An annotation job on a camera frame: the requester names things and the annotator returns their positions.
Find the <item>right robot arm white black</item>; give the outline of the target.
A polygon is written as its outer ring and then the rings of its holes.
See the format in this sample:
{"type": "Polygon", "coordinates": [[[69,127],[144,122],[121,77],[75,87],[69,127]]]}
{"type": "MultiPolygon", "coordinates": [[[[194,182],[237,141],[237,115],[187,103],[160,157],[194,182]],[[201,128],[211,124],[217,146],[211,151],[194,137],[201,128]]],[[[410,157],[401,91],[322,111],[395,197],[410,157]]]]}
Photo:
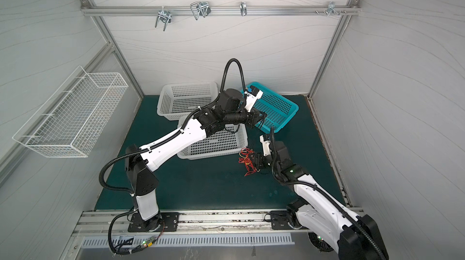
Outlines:
{"type": "Polygon", "coordinates": [[[387,260],[385,243],[375,220],[360,216],[337,201],[300,164],[292,161],[288,148],[275,134],[260,137],[261,160],[281,185],[298,199],[287,207],[291,228],[306,228],[325,243],[341,260],[387,260]]]}

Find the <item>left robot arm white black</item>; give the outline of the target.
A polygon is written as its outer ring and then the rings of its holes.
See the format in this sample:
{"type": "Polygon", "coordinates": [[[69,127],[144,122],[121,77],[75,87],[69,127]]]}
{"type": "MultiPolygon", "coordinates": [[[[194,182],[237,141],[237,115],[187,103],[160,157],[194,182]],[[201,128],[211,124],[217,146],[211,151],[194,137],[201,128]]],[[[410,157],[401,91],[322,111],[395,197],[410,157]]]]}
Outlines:
{"type": "Polygon", "coordinates": [[[98,175],[99,184],[109,191],[129,193],[133,200],[133,211],[142,221],[161,220],[156,199],[159,181],[155,171],[166,161],[186,147],[225,130],[228,124],[243,124],[253,128],[264,122],[266,113],[254,106],[263,95],[259,88],[247,88],[245,79],[241,78],[241,91],[225,89],[226,78],[232,64],[238,66],[241,76],[244,75],[238,59],[232,58],[227,61],[217,97],[211,103],[191,111],[181,127],[156,141],[127,151],[126,154],[110,160],[102,167],[98,175]],[[125,172],[130,180],[130,187],[111,186],[105,180],[106,171],[121,160],[126,161],[125,172]]]}

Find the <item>teal plastic basket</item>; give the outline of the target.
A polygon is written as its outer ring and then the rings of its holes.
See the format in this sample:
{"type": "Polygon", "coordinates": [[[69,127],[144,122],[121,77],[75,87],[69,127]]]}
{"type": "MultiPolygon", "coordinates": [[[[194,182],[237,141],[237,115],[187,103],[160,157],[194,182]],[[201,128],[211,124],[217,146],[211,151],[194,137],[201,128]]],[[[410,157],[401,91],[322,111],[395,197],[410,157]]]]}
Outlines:
{"type": "Polygon", "coordinates": [[[274,132],[278,133],[295,116],[299,110],[298,105],[258,82],[246,85],[246,90],[251,89],[252,86],[263,92],[262,97],[256,101],[254,107],[266,113],[264,123],[258,123],[256,127],[265,134],[269,134],[270,128],[274,127],[274,132]]]}

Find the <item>white plastic basket near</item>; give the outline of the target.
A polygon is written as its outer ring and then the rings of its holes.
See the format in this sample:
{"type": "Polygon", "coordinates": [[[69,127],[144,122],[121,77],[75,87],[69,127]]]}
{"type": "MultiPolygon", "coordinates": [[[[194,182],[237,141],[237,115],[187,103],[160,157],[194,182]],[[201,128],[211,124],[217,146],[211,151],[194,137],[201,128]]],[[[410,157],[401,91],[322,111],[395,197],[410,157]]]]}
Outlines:
{"type": "Polygon", "coordinates": [[[248,135],[244,124],[227,124],[225,129],[193,143],[177,153],[183,160],[199,160],[239,153],[248,146],[248,135]]]}

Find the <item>white plastic basket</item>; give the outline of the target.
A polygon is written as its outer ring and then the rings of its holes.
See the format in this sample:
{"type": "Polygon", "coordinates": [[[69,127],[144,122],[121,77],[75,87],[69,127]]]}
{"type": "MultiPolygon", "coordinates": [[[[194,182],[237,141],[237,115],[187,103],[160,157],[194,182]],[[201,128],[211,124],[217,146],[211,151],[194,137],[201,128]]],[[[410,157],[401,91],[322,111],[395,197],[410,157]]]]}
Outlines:
{"type": "Polygon", "coordinates": [[[193,143],[177,153],[183,160],[199,160],[239,153],[248,146],[248,135],[244,124],[227,124],[225,129],[193,143]]]}
{"type": "Polygon", "coordinates": [[[210,104],[218,93],[214,82],[166,84],[159,96],[157,114],[178,121],[198,107],[210,104]]]}

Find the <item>white plastic basket far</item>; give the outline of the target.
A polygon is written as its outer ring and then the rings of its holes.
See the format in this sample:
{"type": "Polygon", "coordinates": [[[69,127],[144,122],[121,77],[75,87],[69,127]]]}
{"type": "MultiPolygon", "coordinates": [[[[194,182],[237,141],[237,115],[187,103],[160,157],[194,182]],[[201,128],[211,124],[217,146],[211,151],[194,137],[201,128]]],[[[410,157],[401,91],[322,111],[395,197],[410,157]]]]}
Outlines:
{"type": "Polygon", "coordinates": [[[210,104],[218,93],[214,82],[166,84],[159,96],[157,114],[178,121],[198,107],[210,104]]]}

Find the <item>metal hook clamp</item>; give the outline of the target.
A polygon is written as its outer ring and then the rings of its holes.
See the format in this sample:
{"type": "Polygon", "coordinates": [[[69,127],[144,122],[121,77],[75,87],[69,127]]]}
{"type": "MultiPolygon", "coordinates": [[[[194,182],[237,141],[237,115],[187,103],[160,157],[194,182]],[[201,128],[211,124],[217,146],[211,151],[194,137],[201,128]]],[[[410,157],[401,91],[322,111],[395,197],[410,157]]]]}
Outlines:
{"type": "Polygon", "coordinates": [[[317,15],[325,15],[325,16],[332,16],[332,15],[346,15],[347,12],[344,9],[337,9],[336,4],[334,2],[329,2],[328,6],[324,10],[315,10],[317,15]]]}
{"type": "Polygon", "coordinates": [[[199,20],[200,17],[205,18],[211,13],[210,5],[206,1],[193,2],[190,5],[190,9],[195,20],[199,20]]]}
{"type": "Polygon", "coordinates": [[[163,25],[163,31],[166,31],[168,24],[171,23],[172,15],[169,11],[164,10],[163,8],[157,13],[157,18],[155,21],[155,27],[163,25]]]}
{"type": "Polygon", "coordinates": [[[247,4],[245,2],[240,2],[240,15],[245,17],[247,15],[247,4]]]}

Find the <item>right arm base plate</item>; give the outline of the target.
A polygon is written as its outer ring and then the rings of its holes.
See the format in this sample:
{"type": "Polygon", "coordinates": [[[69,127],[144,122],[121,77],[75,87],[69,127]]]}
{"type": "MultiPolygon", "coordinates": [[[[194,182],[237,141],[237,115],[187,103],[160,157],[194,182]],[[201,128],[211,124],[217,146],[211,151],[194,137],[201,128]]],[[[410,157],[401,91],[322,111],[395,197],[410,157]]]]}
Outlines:
{"type": "Polygon", "coordinates": [[[287,211],[272,210],[264,216],[264,221],[270,223],[272,230],[300,230],[302,226],[296,226],[289,222],[287,211]]]}

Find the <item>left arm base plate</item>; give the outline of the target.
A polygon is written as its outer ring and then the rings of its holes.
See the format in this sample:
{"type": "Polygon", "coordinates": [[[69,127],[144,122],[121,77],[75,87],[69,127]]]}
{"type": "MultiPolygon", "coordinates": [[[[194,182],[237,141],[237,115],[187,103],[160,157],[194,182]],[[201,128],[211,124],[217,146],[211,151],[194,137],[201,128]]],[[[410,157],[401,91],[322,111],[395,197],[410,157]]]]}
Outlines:
{"type": "Polygon", "coordinates": [[[149,220],[143,220],[139,213],[134,213],[130,218],[128,232],[175,232],[178,228],[179,213],[159,212],[149,220]]]}

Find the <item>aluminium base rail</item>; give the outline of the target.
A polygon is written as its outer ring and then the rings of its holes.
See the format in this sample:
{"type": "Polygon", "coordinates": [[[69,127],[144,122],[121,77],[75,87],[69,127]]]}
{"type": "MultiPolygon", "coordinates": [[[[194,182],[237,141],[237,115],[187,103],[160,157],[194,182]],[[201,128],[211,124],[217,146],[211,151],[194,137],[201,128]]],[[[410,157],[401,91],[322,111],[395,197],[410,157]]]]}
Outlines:
{"type": "MultiPolygon", "coordinates": [[[[163,210],[179,213],[178,228],[168,233],[252,233],[273,232],[271,225],[264,221],[270,209],[230,210],[163,210]]],[[[97,210],[83,212],[72,232],[73,236],[105,236],[111,220],[123,210],[97,210]]]]}

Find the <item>aluminium crossbar rail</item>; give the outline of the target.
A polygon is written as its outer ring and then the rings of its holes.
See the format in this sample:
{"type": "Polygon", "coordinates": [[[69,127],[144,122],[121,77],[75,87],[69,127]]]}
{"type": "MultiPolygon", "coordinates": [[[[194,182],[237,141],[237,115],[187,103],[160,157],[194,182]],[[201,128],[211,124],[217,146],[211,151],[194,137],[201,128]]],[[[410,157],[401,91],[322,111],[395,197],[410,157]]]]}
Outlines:
{"type": "MultiPolygon", "coordinates": [[[[317,15],[315,10],[324,10],[323,6],[251,6],[247,4],[246,16],[298,16],[317,15]]],[[[91,7],[82,8],[81,11],[88,17],[128,17],[128,16],[157,16],[164,9],[169,11],[173,17],[192,17],[193,13],[189,6],[167,6],[167,7],[91,7]]],[[[240,6],[210,6],[211,17],[240,17],[240,6]]],[[[360,7],[346,7],[336,5],[337,9],[344,9],[346,15],[357,15],[361,12],[360,7]]]]}

